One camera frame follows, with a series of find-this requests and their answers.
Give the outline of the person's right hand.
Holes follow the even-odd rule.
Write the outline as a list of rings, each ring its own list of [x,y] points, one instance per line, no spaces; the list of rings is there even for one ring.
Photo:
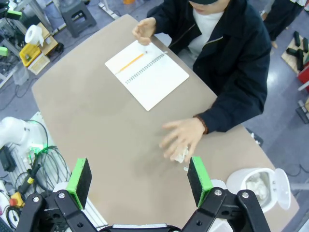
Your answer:
[[[151,37],[156,30],[156,19],[149,17],[140,21],[133,29],[132,34],[136,40],[144,46],[147,46],[151,42]]]

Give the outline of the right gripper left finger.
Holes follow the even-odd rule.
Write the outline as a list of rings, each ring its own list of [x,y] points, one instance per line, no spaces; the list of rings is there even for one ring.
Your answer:
[[[77,160],[64,189],[44,197],[33,193],[27,197],[16,227],[17,232],[97,232],[104,226],[94,226],[85,215],[92,180],[86,158]]]

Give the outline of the person's left hand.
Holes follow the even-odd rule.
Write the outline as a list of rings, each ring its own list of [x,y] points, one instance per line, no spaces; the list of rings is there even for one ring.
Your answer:
[[[189,162],[202,136],[208,132],[204,122],[197,117],[172,121],[164,124],[163,128],[171,130],[160,143],[160,147],[165,150],[164,157],[175,160],[188,150],[185,162]]]

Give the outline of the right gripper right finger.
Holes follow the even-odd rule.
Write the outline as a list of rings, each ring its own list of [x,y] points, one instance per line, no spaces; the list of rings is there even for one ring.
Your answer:
[[[182,232],[207,232],[216,219],[225,219],[234,232],[269,232],[255,193],[236,194],[214,187],[200,157],[191,157],[187,177],[197,206]]]

